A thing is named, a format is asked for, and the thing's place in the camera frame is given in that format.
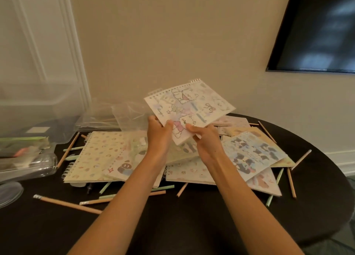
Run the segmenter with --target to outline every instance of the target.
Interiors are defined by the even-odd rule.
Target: clear round lid
[[[0,185],[0,208],[3,208],[20,198],[23,187],[19,182],[9,182]]]

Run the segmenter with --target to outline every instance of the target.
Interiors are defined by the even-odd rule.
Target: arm
[[[291,236],[257,198],[224,153],[217,130],[186,125],[196,135],[198,153],[227,205],[249,254],[303,254]]]
[[[127,252],[154,181],[165,166],[172,129],[171,121],[161,127],[154,117],[149,117],[147,154],[68,255]]]

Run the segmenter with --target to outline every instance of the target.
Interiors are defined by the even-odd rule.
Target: round table
[[[292,171],[297,199],[292,198],[284,173],[279,182],[282,197],[274,197],[269,210],[301,246],[329,238],[350,220],[354,210],[353,191],[346,177],[312,144],[274,124],[262,123],[294,161],[312,150]],[[75,146],[83,144],[79,137]],[[56,147],[58,157],[68,145]],[[96,214],[32,198],[40,194],[72,203],[97,199],[104,183],[96,183],[90,195],[86,188],[63,183],[61,174],[68,163],[55,175],[20,181],[23,195],[0,209],[2,254],[66,254],[95,220]],[[105,194],[116,193],[122,184],[112,183]],[[162,181],[161,186],[171,184],[175,189],[167,190],[166,195],[149,197],[127,254],[247,254],[216,186],[189,184],[177,198],[183,183]],[[266,203],[267,194],[255,194]],[[104,209],[106,205],[94,207]]]

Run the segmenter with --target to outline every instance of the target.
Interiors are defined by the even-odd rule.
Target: hand
[[[155,116],[148,117],[147,153],[158,155],[162,158],[166,156],[173,139],[173,126],[174,123],[172,120],[168,120],[165,127],[163,127]]]
[[[222,143],[219,139],[219,133],[213,125],[201,128],[187,123],[186,129],[192,134],[201,136],[200,139],[194,135],[193,139],[197,142],[198,154],[207,167],[213,166],[220,155],[225,155]]]

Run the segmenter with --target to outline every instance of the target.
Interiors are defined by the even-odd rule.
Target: stack of notebooks
[[[198,156],[186,123],[219,126],[222,145],[249,187],[280,196],[271,167],[292,167],[293,161],[247,119],[226,116],[235,108],[202,81],[176,86],[145,98],[162,124],[174,121],[166,180],[215,185]],[[64,179],[71,182],[126,181],[147,152],[146,131],[92,132],[79,158]],[[158,187],[164,169],[157,177]]]

